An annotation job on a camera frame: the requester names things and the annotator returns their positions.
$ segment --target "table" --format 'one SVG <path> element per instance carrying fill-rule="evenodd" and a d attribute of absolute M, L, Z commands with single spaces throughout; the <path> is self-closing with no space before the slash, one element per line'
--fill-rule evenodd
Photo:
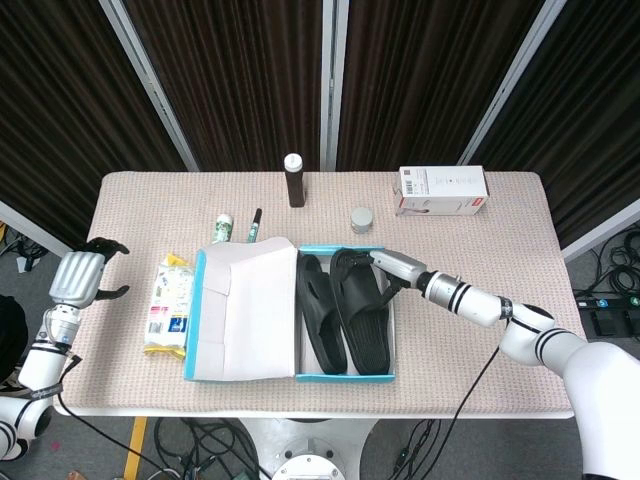
<path fill-rule="evenodd" d="M 84 361 L 65 379 L 67 405 L 83 415 L 412 418 L 451 417 L 502 335 L 429 304 L 417 291 L 394 299 L 396 373 L 391 384 L 298 384 L 294 379 L 205 384 L 182 379 L 182 362 L 145 356 L 143 338 L 157 265 L 168 252 L 189 261 L 210 239 L 216 217 L 235 218 L 245 241 L 257 207 L 258 240 L 294 245 L 383 245 L 460 274 L 490 292 L 538 305 L 558 325 L 582 332 L 540 179 L 487 173 L 491 198 L 475 215 L 396 217 L 393 173 L 306 173 L 304 208 L 288 206 L 283 173 L 135 173 L 106 176 L 89 237 L 126 245 L 107 265 L 103 289 L 128 284 L 125 297 L 83 311 L 73 346 Z M 349 214 L 374 212 L 356 235 Z M 564 418 L 571 408 L 560 378 L 500 354 L 462 417 Z"/>

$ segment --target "black slipper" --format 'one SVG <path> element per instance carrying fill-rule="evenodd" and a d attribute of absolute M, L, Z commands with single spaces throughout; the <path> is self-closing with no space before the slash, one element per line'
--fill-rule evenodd
<path fill-rule="evenodd" d="M 342 331 L 358 372 L 389 373 L 389 308 L 368 256 L 355 250 L 338 250 L 331 258 L 329 278 Z"/>
<path fill-rule="evenodd" d="M 322 271 L 313 255 L 298 258 L 296 293 L 320 367 L 328 374 L 346 372 L 347 355 L 329 274 Z"/>

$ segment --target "cardboard box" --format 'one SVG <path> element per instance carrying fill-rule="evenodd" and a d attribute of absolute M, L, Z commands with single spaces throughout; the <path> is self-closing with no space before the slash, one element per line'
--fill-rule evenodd
<path fill-rule="evenodd" d="M 400 167 L 393 187 L 396 215 L 474 215 L 489 198 L 480 165 Z"/>
<path fill-rule="evenodd" d="M 354 250 L 380 250 L 382 247 L 372 246 L 347 246 L 347 245 L 302 245 L 299 248 L 300 253 L 307 255 L 316 255 L 320 260 L 320 266 L 325 272 L 329 271 L 332 255 L 341 248 L 352 248 Z M 387 288 L 389 281 L 384 273 L 378 269 L 373 269 L 378 287 L 380 291 Z M 296 304 L 296 381 L 298 382 L 315 382 L 315 383 L 389 383 L 396 378 L 395 372 L 395 323 L 393 312 L 393 300 L 388 303 L 389 322 L 387 324 L 389 334 L 389 354 L 391 363 L 389 372 L 386 375 L 360 375 L 353 365 L 351 353 L 347 342 L 343 337 L 344 348 L 347 352 L 347 373 L 340 375 L 329 375 L 322 371 L 320 364 L 316 358 L 316 354 L 311 346 L 311 340 L 307 334 L 307 327 L 302 315 L 302 310 Z"/>

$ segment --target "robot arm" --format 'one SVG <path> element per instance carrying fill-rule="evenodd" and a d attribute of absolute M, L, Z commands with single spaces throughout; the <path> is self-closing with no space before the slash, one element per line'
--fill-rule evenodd
<path fill-rule="evenodd" d="M 523 365 L 544 365 L 562 377 L 582 443 L 584 478 L 638 479 L 640 362 L 608 343 L 587 343 L 554 328 L 539 307 L 486 293 L 424 263 L 389 250 L 371 251 L 392 284 L 416 288 L 437 305 L 478 325 L 508 324 L 500 350 Z"/>
<path fill-rule="evenodd" d="M 0 397 L 0 460 L 26 453 L 29 442 L 49 425 L 60 375 L 80 326 L 80 310 L 94 300 L 118 298 L 129 289 L 99 290 L 104 265 L 117 252 L 129 253 L 113 240 L 96 238 L 82 251 L 67 253 L 49 290 L 55 306 L 44 313 L 42 327 L 27 355 L 18 381 L 31 389 L 31 398 Z"/>

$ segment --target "curtain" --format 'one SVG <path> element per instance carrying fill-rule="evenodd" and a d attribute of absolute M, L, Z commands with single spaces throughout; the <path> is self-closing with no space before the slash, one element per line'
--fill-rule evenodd
<path fill-rule="evenodd" d="M 640 2 L 569 1 L 472 161 L 537 172 L 563 247 L 640 198 Z"/>
<path fill-rule="evenodd" d="M 352 0 L 338 170 L 455 164 L 542 0 Z"/>
<path fill-rule="evenodd" d="M 317 170 L 322 0 L 127 1 L 202 170 Z"/>
<path fill-rule="evenodd" d="M 74 246 L 117 170 L 184 170 L 98 2 L 0 2 L 0 201 Z"/>

